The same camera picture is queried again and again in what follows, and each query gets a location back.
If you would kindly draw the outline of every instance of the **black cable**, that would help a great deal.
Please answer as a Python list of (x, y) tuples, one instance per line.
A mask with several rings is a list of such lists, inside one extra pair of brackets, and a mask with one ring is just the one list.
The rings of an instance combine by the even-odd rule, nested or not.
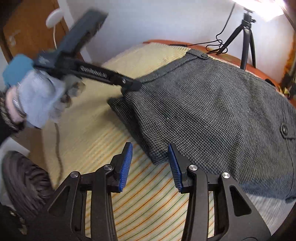
[[(209, 41), (209, 42), (204, 42), (204, 43), (190, 44), (190, 45), (179, 45), (179, 44), (170, 44), (170, 45), (190, 47), (190, 46), (193, 46), (193, 45), (209, 44), (209, 45), (207, 45), (207, 46), (205, 47), (205, 49), (208, 51), (207, 54), (218, 52), (218, 51), (221, 49), (221, 47), (223, 46), (223, 40), (218, 39), (218, 36), (221, 35), (221, 34), (224, 32), (224, 30), (225, 30), (225, 28), (226, 28), (226, 26), (227, 26), (227, 24), (228, 24), (228, 21), (229, 21), (231, 15), (232, 15), (232, 12), (233, 12), (233, 10), (234, 10), (235, 4), (236, 4), (236, 3), (234, 3), (233, 6), (232, 6), (232, 9), (231, 9), (230, 14), (229, 14), (229, 16), (228, 16), (228, 19), (227, 19), (227, 21), (226, 21), (226, 23), (225, 23), (225, 25), (224, 25), (224, 28), (222, 29), (222, 31), (221, 31), (219, 34), (216, 35), (216, 40)], [(213, 49), (213, 50), (209, 50), (209, 49), (208, 49), (209, 46), (219, 46), (219, 48), (217, 48), (217, 49)]]
[(55, 189), (57, 189), (59, 187), (59, 183), (61, 182), (64, 174), (64, 167), (63, 167), (61, 155), (59, 153), (59, 143), (60, 143), (59, 126), (57, 125), (57, 123), (55, 123), (54, 126), (56, 128), (56, 135), (57, 135), (55, 151), (56, 151), (57, 160), (59, 162), (59, 177), (57, 179), (57, 184), (55, 186)]

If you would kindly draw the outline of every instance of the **tripod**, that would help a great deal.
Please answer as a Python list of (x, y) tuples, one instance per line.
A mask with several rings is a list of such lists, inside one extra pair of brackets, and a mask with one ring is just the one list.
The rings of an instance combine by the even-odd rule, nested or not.
[(243, 30), (244, 31), (244, 42), (242, 48), (242, 60), (240, 68), (245, 70), (247, 66), (248, 54), (249, 54), (249, 44), (251, 46), (251, 54), (252, 54), (252, 64), (254, 68), (256, 68), (256, 56), (255, 56), (255, 45), (253, 33), (251, 30), (251, 24), (255, 23), (256, 20), (252, 19), (252, 16), (249, 13), (252, 11), (245, 8), (247, 11), (244, 13), (244, 19), (242, 20), (242, 24), (234, 30), (232, 35), (227, 39), (225, 44), (220, 48), (220, 50), (216, 53), (216, 55), (222, 54), (222, 52), (228, 47), (228, 45), (235, 39), (235, 37)]

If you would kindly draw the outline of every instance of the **houndstooth fabric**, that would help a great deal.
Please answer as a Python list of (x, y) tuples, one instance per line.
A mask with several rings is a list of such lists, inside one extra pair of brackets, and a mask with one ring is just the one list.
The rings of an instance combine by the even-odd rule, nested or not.
[(250, 194), (295, 198), (296, 110), (273, 86), (198, 50), (139, 80), (140, 91), (109, 105), (154, 164), (168, 160), (173, 142)]

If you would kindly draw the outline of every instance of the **white cable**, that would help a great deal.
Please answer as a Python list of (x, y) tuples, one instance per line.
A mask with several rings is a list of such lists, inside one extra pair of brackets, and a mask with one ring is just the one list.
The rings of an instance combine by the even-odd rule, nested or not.
[(54, 37), (54, 46), (55, 46), (56, 49), (57, 49), (57, 43), (55, 42), (55, 26), (54, 26), (54, 34), (53, 34), (53, 37)]

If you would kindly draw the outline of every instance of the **wooden door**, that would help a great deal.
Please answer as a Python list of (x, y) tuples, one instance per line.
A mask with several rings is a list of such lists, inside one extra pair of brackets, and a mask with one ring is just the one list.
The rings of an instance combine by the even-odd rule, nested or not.
[[(56, 8), (56, 0), (23, 0), (17, 6), (3, 28), (7, 46), (13, 57), (22, 53), (29, 58), (35, 58), (42, 50), (55, 49), (53, 29), (48, 29), (45, 21)], [(56, 25), (57, 44), (67, 30), (61, 23)]]

